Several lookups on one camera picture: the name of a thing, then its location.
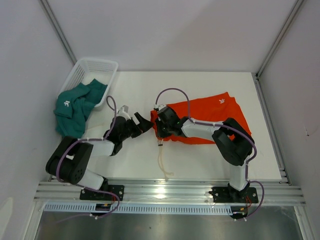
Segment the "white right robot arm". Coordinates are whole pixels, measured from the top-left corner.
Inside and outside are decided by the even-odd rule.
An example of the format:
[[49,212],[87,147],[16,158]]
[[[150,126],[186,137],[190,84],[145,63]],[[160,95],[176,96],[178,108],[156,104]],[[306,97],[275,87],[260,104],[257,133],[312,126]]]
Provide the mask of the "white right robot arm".
[[180,118],[168,105],[157,105],[155,124],[157,136],[184,139],[198,138],[215,143],[223,159],[229,163],[228,196],[234,202],[246,197],[250,187],[248,162],[257,155],[253,138],[234,119],[210,122],[184,116]]

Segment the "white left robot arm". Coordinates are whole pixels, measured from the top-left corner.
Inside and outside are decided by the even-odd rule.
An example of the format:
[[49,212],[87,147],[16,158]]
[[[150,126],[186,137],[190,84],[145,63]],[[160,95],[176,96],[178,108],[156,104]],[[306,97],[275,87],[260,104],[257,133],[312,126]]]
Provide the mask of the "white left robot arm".
[[153,127],[153,123],[139,113],[134,119],[118,114],[112,119],[110,129],[102,138],[77,139],[66,136],[62,139],[45,166],[45,171],[61,182],[91,189],[97,200],[108,196],[109,188],[104,184],[107,179],[88,169],[91,157],[115,156],[128,138],[136,138]]

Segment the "orange shorts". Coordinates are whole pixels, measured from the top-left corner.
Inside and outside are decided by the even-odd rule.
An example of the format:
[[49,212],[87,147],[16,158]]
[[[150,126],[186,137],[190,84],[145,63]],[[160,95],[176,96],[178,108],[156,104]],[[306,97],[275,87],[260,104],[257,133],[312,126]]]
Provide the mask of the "orange shorts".
[[[188,115],[187,101],[169,103],[167,106],[171,107],[179,118],[187,117]],[[233,118],[250,136],[252,135],[241,107],[236,102],[235,97],[231,97],[228,92],[190,100],[190,113],[192,118],[208,122],[224,122],[227,118]],[[157,135],[157,126],[155,123],[157,118],[157,112],[152,110],[150,112],[150,121],[154,124],[153,129],[157,139],[161,140]],[[164,141],[181,142],[188,145],[215,144],[213,141],[198,137],[185,138],[174,135],[165,137]]]

